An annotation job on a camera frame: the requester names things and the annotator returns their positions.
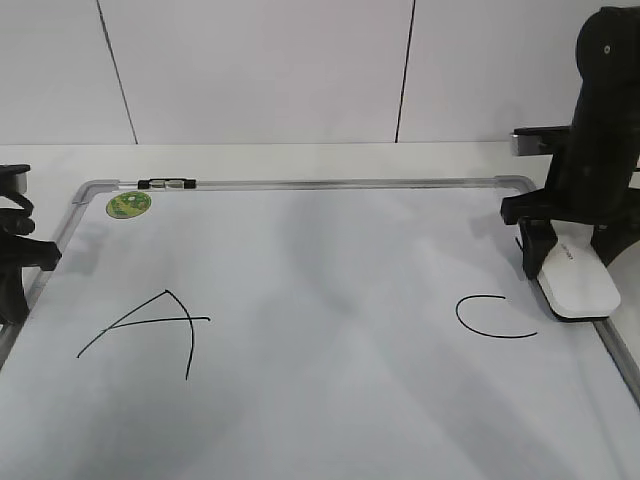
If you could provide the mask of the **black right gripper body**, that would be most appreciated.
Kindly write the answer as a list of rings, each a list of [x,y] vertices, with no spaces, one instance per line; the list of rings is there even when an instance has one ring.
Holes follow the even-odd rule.
[[[582,158],[559,152],[544,187],[503,199],[500,215],[507,225],[524,219],[606,225],[637,215],[639,190],[630,182],[638,159],[637,152]]]

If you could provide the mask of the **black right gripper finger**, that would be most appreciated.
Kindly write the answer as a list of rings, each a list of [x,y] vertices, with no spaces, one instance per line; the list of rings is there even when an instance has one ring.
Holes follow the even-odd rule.
[[[536,279],[558,242],[550,220],[521,218],[517,222],[522,247],[522,268],[528,279]]]
[[[591,247],[608,267],[621,253],[639,241],[639,223],[624,220],[609,225],[596,225]]]

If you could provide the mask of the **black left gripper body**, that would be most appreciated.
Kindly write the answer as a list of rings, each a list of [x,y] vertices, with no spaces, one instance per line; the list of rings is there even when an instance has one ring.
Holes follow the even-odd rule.
[[[33,227],[30,219],[25,225],[15,221],[1,222],[2,324],[22,324],[29,314],[23,269],[37,267],[42,271],[53,271],[62,257],[55,242],[26,237],[27,229]]]

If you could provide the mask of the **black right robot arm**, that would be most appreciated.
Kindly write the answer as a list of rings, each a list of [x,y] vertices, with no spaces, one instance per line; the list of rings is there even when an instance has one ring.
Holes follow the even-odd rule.
[[[533,279],[558,242],[555,221],[592,227],[590,245],[609,265],[639,240],[639,9],[605,6],[576,41],[582,79],[568,126],[517,128],[514,155],[548,155],[543,188],[508,197],[505,224],[520,228],[523,270]]]

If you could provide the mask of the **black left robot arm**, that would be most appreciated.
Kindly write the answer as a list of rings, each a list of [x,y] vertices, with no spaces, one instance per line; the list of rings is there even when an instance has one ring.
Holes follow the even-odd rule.
[[[460,335],[457,303],[494,331],[552,322],[518,267],[501,201],[524,176],[444,180],[94,181],[54,238],[39,239],[27,170],[1,171],[1,329],[14,355],[66,361],[149,340],[187,358],[215,343],[301,333]]]

